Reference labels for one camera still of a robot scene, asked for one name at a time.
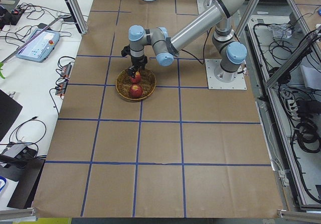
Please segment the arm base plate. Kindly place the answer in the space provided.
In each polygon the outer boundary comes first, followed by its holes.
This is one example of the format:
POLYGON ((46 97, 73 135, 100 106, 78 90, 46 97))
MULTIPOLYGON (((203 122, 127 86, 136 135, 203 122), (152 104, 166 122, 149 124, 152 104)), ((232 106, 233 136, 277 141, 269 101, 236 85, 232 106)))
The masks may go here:
POLYGON ((221 59, 205 59, 209 90, 247 90, 242 66, 233 73, 221 68, 221 59))
POLYGON ((197 2, 198 14, 201 14, 204 11, 208 10, 213 4, 213 0, 196 0, 196 2, 197 2))

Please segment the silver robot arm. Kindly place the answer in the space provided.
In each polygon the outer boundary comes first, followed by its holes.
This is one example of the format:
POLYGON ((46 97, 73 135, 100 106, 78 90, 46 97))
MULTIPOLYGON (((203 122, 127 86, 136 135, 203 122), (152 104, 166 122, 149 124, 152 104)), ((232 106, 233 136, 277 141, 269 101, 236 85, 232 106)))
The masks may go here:
POLYGON ((247 56, 246 47, 234 40, 231 17, 245 0, 211 0, 211 4, 192 22, 172 37, 164 27, 145 29, 133 25, 128 30, 129 44, 121 51, 122 56, 131 57, 132 66, 127 69, 130 77, 144 69, 147 57, 145 46, 152 46, 156 59, 161 66, 169 66, 187 45, 199 36, 215 28, 212 42, 221 55, 221 62, 215 68, 215 77, 221 82, 232 82, 238 75, 238 69, 247 56))

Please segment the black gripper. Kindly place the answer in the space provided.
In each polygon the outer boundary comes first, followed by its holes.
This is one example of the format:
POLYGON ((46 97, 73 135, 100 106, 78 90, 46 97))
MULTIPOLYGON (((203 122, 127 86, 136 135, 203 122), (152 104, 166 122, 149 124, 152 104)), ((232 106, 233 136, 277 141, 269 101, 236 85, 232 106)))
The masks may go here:
POLYGON ((130 77, 135 77, 136 71, 145 71, 147 57, 144 54, 144 50, 134 51, 130 48, 130 46, 125 46, 121 50, 121 55, 122 57, 129 55, 131 58, 132 66, 127 69, 127 73, 130 77))

